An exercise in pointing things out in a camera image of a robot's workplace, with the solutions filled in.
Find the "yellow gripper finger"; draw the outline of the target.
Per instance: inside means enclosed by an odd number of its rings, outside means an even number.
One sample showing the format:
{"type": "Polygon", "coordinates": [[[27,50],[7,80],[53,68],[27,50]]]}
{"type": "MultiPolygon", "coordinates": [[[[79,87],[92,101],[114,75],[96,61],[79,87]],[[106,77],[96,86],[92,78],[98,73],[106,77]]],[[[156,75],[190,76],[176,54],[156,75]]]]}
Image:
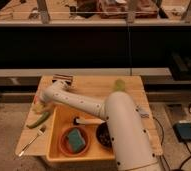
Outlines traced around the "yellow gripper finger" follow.
{"type": "Polygon", "coordinates": [[[44,104],[44,103],[36,103],[33,105],[33,111],[36,113],[43,113],[45,111],[50,111],[53,108],[52,103],[44,104]]]}

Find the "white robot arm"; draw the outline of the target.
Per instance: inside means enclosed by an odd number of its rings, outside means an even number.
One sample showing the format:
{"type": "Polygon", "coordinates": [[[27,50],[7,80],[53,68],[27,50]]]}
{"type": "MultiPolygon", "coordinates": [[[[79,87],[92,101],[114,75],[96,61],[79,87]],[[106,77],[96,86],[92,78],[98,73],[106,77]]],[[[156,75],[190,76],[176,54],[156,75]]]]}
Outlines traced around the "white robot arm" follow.
{"type": "Polygon", "coordinates": [[[68,92],[66,81],[57,80],[42,90],[39,101],[43,104],[67,104],[107,123],[118,171],[161,171],[153,153],[149,133],[143,127],[139,108],[125,91],[125,82],[114,82],[113,91],[105,100],[68,92]]]}

